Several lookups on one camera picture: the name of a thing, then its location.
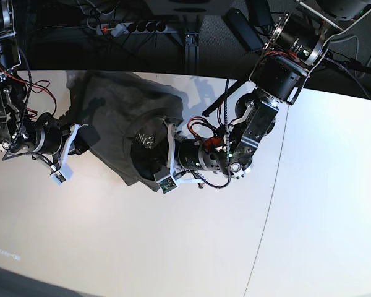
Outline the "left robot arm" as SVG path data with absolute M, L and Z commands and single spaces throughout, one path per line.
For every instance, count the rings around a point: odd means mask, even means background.
M 201 116 L 189 120 L 189 129 L 208 126 L 207 117 L 216 113 L 219 125 L 211 128 L 211 137 L 169 136 L 169 164 L 196 178 L 201 171 L 243 176 L 260 141 L 275 125 L 278 103 L 293 105 L 315 71 L 330 67 L 356 84 L 361 84 L 359 73 L 371 75 L 371 67 L 357 59 L 338 61 L 330 53 L 330 46 L 344 41 L 370 13 L 371 1 L 297 1 L 294 10 L 278 20 L 273 20 L 266 1 L 252 1 L 248 16 L 228 10 L 224 21 L 249 53 L 259 57 L 244 78 L 226 84 Z

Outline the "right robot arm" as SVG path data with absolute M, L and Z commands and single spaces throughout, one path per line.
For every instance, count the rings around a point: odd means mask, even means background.
M 81 155 L 100 137 L 87 124 L 61 124 L 54 113 L 29 109 L 31 93 L 50 91 L 41 82 L 21 78 L 16 68 L 28 64 L 17 44 L 14 7 L 0 1 L 0 151 L 4 160 L 30 156 L 53 171 L 68 155 Z

